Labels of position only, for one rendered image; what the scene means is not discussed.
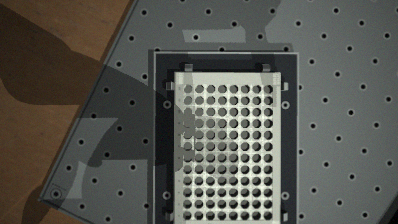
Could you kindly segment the white multi-well plate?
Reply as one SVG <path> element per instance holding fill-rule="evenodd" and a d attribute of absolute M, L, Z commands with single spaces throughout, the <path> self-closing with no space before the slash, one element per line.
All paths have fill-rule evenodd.
<path fill-rule="evenodd" d="M 174 72 L 174 224 L 280 224 L 280 166 L 280 72 Z"/>

